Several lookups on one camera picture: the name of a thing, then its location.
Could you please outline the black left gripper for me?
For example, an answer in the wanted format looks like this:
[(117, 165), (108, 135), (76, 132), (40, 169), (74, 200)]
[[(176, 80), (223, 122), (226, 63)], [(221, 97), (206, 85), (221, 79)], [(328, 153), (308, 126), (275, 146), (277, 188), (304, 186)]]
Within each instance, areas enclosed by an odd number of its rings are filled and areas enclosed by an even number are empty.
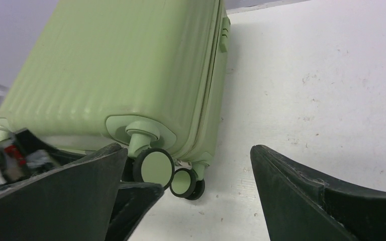
[(11, 133), (0, 143), (0, 171), (6, 180), (0, 191), (85, 157), (85, 153), (73, 153), (58, 149), (30, 130), (22, 129)]

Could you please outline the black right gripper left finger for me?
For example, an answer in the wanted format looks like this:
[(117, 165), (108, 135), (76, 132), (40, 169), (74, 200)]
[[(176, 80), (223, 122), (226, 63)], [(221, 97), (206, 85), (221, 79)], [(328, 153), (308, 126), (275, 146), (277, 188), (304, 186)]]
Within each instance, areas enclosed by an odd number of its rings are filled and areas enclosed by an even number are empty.
[(0, 240), (104, 240), (126, 159), (111, 144), (0, 187)]

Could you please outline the front black suitcase wheel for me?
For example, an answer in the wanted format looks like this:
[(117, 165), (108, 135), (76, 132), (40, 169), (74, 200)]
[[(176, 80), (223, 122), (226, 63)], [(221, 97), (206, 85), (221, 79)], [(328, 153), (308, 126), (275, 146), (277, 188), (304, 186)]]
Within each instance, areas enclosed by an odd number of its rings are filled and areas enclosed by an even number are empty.
[(169, 188), (174, 196), (194, 201), (203, 195), (205, 187), (205, 180), (196, 180), (193, 170), (180, 168), (175, 171)]

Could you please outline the green suitcase with blue lining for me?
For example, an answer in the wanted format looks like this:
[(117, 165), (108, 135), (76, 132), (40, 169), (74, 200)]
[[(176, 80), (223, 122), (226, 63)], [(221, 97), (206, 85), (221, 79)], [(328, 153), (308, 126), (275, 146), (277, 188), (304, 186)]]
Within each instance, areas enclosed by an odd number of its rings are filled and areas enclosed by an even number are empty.
[(63, 150), (161, 148), (203, 176), (215, 155), (230, 20), (223, 1), (59, 1), (0, 106)]

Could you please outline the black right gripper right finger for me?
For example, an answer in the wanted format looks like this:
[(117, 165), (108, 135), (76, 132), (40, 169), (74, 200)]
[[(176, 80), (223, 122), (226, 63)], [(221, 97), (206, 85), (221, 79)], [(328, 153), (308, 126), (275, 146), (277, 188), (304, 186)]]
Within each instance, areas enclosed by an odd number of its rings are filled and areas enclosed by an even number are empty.
[(271, 240), (386, 240), (386, 192), (352, 184), (265, 146), (250, 160)]

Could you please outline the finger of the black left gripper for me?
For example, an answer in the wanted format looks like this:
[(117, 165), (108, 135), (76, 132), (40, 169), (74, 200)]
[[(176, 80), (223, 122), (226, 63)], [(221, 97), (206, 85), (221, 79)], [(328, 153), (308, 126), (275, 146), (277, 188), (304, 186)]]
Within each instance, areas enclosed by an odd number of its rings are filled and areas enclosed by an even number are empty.
[(164, 188), (160, 184), (121, 183), (105, 240), (128, 240), (145, 214), (163, 194)]

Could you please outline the far left suitcase wheel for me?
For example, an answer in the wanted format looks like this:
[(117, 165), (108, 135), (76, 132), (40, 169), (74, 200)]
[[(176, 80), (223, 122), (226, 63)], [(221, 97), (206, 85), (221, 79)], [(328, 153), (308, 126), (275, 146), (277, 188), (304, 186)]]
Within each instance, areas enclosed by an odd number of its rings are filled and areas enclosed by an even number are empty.
[(128, 158), (121, 181), (160, 184), (167, 189), (173, 181), (175, 165), (170, 154), (160, 148), (142, 151), (136, 158)]

